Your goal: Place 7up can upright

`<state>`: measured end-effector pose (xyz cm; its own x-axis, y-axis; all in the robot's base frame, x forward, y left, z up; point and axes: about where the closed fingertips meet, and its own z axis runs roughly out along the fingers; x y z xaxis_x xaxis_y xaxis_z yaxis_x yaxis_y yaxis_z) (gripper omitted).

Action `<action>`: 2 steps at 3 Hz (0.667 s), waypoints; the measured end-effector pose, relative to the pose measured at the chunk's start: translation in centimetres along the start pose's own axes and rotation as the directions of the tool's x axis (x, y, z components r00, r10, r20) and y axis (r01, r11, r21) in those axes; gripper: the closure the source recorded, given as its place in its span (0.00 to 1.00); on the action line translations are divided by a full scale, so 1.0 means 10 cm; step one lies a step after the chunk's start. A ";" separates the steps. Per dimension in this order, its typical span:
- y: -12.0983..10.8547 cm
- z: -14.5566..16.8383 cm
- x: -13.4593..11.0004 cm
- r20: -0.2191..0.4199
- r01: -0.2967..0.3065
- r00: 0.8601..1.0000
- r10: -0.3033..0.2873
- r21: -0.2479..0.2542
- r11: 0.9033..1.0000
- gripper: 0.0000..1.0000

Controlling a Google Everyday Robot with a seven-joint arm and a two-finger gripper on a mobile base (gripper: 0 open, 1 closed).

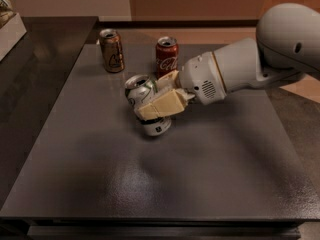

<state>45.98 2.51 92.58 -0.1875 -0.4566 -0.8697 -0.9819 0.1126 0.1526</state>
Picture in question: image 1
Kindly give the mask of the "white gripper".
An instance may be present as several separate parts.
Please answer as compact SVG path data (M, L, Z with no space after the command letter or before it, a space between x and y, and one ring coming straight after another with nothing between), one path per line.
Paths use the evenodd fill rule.
M173 70L162 76L157 80L157 88L161 92L145 105L134 109L139 119L147 121L179 114L195 96L203 105L222 101L226 97L226 89L212 52L188 60L180 73Z

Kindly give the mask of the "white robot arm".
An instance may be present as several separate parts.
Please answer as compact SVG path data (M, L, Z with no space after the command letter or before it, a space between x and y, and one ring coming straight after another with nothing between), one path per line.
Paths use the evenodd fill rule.
M320 14L300 4L270 8L256 38L188 60L157 81L158 93L135 109L142 120L182 112L193 98L207 105L243 89L268 89L309 75L320 79Z

